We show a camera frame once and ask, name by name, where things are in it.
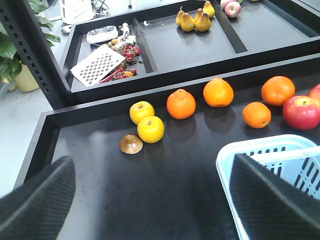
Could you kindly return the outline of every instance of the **basket handle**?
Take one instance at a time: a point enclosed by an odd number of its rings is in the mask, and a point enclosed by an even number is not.
[[[294,160],[313,157],[320,154],[320,146],[312,146],[302,149],[288,150],[288,151],[277,151],[269,153],[254,154],[251,156],[256,161],[267,161],[267,160]]]

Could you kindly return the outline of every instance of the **yellow apple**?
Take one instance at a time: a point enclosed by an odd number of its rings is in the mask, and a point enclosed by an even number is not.
[[[130,107],[130,118],[138,125],[141,119],[155,115],[154,107],[147,101],[139,101]]]
[[[139,137],[148,144],[158,142],[165,133],[165,125],[157,116],[146,116],[137,126]]]

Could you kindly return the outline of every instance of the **yellow pear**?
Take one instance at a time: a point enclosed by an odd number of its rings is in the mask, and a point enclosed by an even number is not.
[[[202,8],[198,8],[194,17],[195,22],[197,22],[201,18],[203,12],[204,10]]]
[[[208,13],[205,11],[202,13],[201,18],[195,23],[195,28],[199,32],[208,31],[211,27],[211,21],[209,19]]]
[[[190,32],[196,27],[195,19],[188,13],[184,13],[182,16],[181,28],[185,32]]]
[[[182,23],[182,16],[184,15],[184,11],[182,11],[182,6],[180,7],[180,11],[178,11],[178,14],[175,18],[175,23],[181,27],[181,23]]]
[[[210,1],[205,1],[204,2],[203,11],[208,14],[209,18],[212,18],[215,15],[215,9],[211,5]]]

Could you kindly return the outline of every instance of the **gray floor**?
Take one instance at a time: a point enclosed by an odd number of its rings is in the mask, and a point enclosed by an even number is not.
[[[111,15],[150,8],[181,0],[106,0]],[[55,0],[45,11],[48,18],[60,15],[59,0]],[[53,22],[53,34],[61,37],[61,43],[52,47],[60,61],[67,36],[61,34],[61,20]],[[40,89],[21,92],[16,89],[0,99],[0,197],[12,191],[24,160],[29,143],[42,112],[52,110]]]

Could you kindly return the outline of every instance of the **red chili pepper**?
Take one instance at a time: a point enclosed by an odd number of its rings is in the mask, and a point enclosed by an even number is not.
[[[120,67],[118,70],[114,71],[111,75],[107,76],[106,78],[100,80],[98,84],[103,84],[109,82],[116,74],[121,73],[124,71],[123,67]]]

